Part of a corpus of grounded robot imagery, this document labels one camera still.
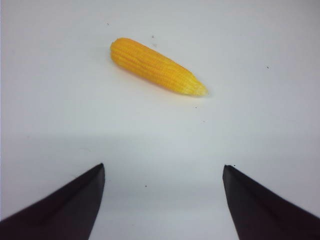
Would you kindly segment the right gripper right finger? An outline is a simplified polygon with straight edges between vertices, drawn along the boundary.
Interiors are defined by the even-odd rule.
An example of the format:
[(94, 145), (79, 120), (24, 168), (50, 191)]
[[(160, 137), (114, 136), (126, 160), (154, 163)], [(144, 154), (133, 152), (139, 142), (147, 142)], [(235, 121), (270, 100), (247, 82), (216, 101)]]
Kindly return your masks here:
[(231, 165), (223, 168), (226, 201), (241, 240), (318, 240), (320, 219)]

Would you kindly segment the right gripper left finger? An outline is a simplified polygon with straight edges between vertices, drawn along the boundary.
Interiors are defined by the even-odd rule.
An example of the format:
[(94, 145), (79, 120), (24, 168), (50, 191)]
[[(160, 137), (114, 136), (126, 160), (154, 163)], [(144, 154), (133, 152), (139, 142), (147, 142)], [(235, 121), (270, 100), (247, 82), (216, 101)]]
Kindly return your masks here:
[(87, 240), (105, 186), (98, 164), (42, 200), (0, 222), (2, 240)]

